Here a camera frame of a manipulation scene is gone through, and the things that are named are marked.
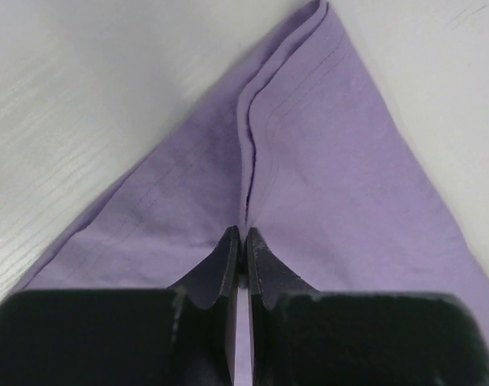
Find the purple t shirt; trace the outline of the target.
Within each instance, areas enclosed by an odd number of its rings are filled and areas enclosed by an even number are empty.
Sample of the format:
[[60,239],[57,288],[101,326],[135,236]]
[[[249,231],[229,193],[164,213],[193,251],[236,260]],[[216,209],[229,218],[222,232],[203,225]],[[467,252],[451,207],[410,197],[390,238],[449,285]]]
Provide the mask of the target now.
[[276,27],[17,289],[171,285],[233,225],[318,290],[453,294],[489,346],[489,278],[328,2]]

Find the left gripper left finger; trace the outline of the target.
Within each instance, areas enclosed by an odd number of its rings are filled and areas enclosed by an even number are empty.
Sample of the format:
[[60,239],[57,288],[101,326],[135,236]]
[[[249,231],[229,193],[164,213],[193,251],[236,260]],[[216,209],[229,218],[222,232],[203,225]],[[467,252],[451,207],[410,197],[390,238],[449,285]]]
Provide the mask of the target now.
[[172,288],[169,385],[232,385],[235,375],[236,308],[240,234],[229,227],[213,251]]

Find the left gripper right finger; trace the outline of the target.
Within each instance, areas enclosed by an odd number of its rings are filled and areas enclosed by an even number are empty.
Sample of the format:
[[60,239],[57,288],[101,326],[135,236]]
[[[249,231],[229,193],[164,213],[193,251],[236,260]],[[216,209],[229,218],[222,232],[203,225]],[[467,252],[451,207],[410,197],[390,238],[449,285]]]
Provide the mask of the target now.
[[244,262],[249,293],[253,384],[291,385],[286,338],[274,309],[284,294],[311,294],[317,290],[273,254],[258,228],[250,228],[245,238]]

